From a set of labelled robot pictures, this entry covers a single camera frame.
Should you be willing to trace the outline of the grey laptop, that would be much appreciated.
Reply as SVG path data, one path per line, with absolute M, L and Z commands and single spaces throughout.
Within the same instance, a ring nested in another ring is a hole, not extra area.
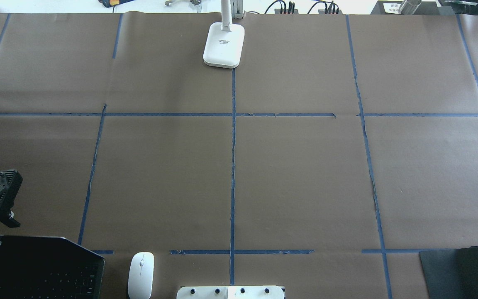
M 98 299 L 105 259 L 64 237 L 2 236 L 0 299 Z

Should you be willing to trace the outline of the black mouse pad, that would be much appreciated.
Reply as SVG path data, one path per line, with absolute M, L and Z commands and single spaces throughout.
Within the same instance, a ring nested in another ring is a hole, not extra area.
M 478 299 L 478 246 L 419 252 L 431 299 Z

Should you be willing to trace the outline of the white computer mouse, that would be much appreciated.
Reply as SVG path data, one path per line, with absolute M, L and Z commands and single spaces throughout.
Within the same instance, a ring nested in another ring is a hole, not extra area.
M 130 299 L 149 299 L 153 289 L 154 255 L 140 252 L 133 256 L 128 276 L 127 293 Z

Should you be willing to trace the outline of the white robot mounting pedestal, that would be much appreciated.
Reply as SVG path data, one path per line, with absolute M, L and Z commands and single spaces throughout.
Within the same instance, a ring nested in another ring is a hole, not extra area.
M 276 285 L 181 287 L 177 299 L 285 299 L 284 287 Z

